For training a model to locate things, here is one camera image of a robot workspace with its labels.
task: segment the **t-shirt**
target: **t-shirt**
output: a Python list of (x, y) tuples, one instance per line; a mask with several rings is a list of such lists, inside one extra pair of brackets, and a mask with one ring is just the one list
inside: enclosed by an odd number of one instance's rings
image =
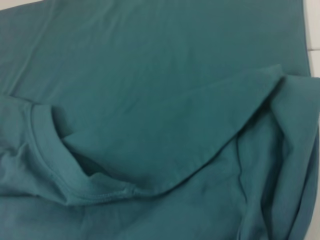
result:
[(48, 0), (0, 29), (0, 239), (303, 239), (300, 0)]

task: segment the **white tile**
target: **white tile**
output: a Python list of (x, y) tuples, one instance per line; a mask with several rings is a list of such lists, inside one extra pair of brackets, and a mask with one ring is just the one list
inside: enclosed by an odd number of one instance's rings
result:
[(320, 50), (320, 0), (304, 0), (304, 16), (308, 48)]
[(0, 10), (40, 1), (41, 0), (0, 0)]
[(320, 50), (309, 51), (309, 62), (311, 75), (313, 77), (320, 78)]

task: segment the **green fabric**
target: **green fabric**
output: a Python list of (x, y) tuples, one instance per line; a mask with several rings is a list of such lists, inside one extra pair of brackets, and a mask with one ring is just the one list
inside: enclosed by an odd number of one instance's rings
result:
[(301, 0), (48, 0), (0, 34), (1, 240), (303, 239)]

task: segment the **teal t-shirt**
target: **teal t-shirt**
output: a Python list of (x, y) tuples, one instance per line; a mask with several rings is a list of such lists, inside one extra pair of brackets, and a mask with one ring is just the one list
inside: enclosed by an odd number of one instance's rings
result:
[(301, 0), (47, 0), (0, 35), (1, 240), (303, 239)]

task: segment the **white surface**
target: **white surface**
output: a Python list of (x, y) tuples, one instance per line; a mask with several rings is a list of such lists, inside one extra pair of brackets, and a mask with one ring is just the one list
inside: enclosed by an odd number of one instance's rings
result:
[(0, 10), (40, 1), (41, 0), (0, 0)]
[(320, 50), (320, 0), (304, 0), (307, 42), (310, 50)]
[(309, 55), (310, 70), (311, 70), (312, 76), (320, 78), (320, 50), (309, 51), (308, 55)]

